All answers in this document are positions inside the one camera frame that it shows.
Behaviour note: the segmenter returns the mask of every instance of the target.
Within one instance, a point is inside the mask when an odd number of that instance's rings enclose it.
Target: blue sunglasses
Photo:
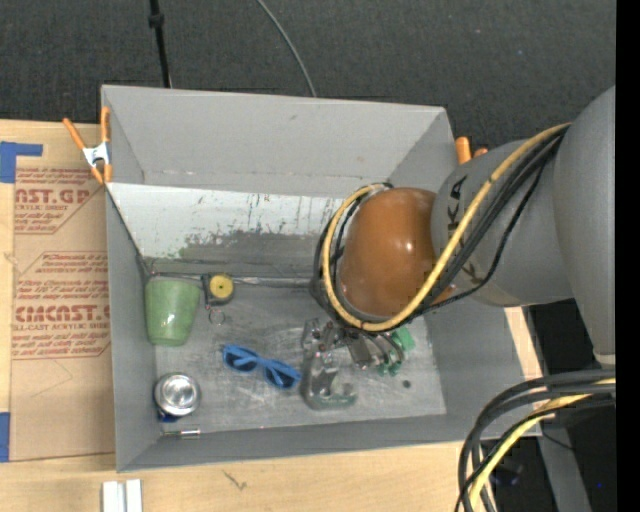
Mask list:
[[[266,381],[279,389],[291,389],[300,381],[300,373],[292,366],[275,359],[264,359],[257,352],[239,345],[225,345],[222,360],[229,368],[241,373],[249,373],[262,366]]]

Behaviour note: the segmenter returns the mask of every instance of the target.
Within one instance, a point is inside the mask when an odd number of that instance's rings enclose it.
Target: plastic cup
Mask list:
[[[157,277],[144,289],[147,336],[156,345],[180,346],[189,339],[200,303],[199,283]]]

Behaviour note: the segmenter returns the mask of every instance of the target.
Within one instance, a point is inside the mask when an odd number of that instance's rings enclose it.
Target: silver can lid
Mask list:
[[[186,416],[200,404],[198,383],[184,373],[169,373],[156,383],[154,398],[158,407],[172,416]]]

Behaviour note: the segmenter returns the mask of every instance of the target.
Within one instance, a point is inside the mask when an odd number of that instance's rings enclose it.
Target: orange clip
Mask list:
[[[482,156],[488,152],[489,150],[487,148],[478,148],[473,153],[473,158]],[[458,155],[458,164],[460,165],[466,164],[471,160],[471,143],[468,137],[458,137],[456,139],[456,154]]]
[[[100,112],[100,138],[101,142],[95,148],[88,148],[85,144],[82,136],[78,132],[77,128],[73,124],[73,122],[65,117],[62,120],[62,124],[67,127],[69,130],[69,134],[75,142],[78,149],[82,150],[84,153],[85,159],[91,166],[91,174],[96,179],[100,185],[104,185],[105,181],[108,183],[111,181],[113,177],[113,167],[111,165],[109,159],[110,148],[109,144],[111,142],[111,133],[109,127],[109,117],[110,117],[109,107],[102,107],[102,111]],[[103,174],[100,174],[96,162],[98,160],[102,160],[104,162]]]

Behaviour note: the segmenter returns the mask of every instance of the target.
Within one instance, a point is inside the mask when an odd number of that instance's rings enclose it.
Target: gray bin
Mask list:
[[[222,364],[232,342],[300,366],[305,321],[326,318],[306,288],[322,227],[367,183],[437,191],[456,166],[442,108],[119,86],[103,88],[103,104],[119,471],[461,440],[485,402],[522,381],[504,312],[473,300],[415,320],[400,375],[356,375],[348,409],[313,411]],[[152,345],[141,261],[227,272],[234,298],[212,321],[201,304],[184,346]],[[152,389],[173,371],[196,378],[202,402],[162,423]]]

